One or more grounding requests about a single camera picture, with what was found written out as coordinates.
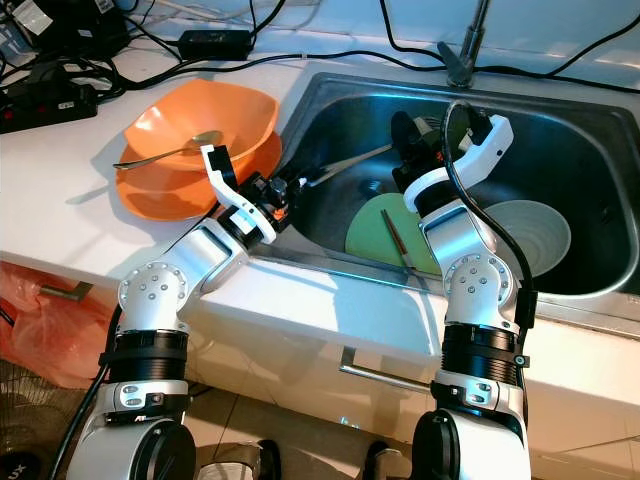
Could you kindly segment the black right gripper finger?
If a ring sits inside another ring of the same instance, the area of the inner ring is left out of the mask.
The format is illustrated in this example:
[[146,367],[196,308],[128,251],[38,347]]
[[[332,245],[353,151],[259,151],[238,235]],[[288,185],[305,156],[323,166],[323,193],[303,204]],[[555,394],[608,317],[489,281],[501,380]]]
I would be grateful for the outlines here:
[[419,140],[419,127],[412,116],[406,111],[396,111],[390,118],[390,143],[401,160],[401,165],[392,170],[397,189],[406,189],[417,178],[419,155],[415,143]]

